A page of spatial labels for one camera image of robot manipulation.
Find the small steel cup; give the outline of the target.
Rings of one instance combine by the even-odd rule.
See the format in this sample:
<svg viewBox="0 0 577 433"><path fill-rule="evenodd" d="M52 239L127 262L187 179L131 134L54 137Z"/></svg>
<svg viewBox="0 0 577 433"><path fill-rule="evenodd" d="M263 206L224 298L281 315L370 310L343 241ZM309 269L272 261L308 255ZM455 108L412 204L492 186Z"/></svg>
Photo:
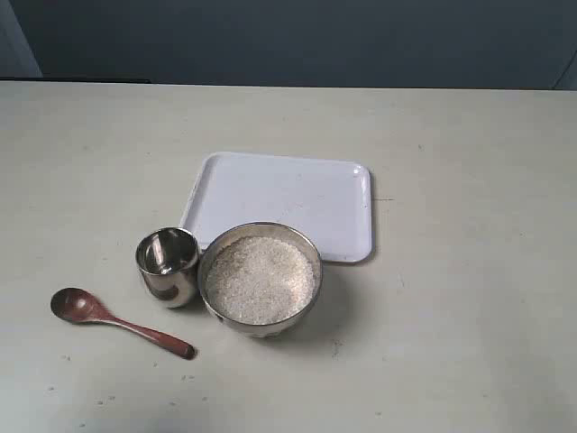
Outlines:
<svg viewBox="0 0 577 433"><path fill-rule="evenodd" d="M181 308L196 297L200 249L188 230L163 227L145 236L135 262L147 291L164 307Z"/></svg>

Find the white rectangular plastic tray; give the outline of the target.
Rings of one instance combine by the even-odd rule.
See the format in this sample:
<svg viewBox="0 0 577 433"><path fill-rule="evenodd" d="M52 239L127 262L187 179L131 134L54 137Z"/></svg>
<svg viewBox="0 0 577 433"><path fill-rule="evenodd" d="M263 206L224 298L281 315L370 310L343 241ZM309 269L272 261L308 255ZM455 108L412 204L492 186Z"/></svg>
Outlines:
<svg viewBox="0 0 577 433"><path fill-rule="evenodd" d="M373 249L370 172L353 161L241 152L207 156L180 226L207 248L226 230L252 222L298 230L327 262L362 262Z"/></svg>

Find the steel bowl of rice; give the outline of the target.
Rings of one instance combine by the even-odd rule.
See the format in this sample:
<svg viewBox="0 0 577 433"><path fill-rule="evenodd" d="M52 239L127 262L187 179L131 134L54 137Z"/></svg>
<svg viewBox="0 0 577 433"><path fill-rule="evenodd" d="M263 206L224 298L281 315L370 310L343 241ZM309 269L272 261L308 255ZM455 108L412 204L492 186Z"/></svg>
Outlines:
<svg viewBox="0 0 577 433"><path fill-rule="evenodd" d="M298 230L252 222L220 234L202 254L197 282L207 310L251 337L276 336L314 307L323 281L315 245Z"/></svg>

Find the brown wooden spoon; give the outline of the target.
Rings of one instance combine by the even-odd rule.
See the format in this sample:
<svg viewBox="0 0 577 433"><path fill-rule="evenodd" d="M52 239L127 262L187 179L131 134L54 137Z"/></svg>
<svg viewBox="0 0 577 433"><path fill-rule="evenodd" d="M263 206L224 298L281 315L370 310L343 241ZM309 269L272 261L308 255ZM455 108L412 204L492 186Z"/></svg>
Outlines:
<svg viewBox="0 0 577 433"><path fill-rule="evenodd" d="M120 327L186 360L192 360L197 355L194 346L179 338L116 317L96 296L86 290L79 288L58 290L50 300L50 309L55 316L72 324L105 324Z"/></svg>

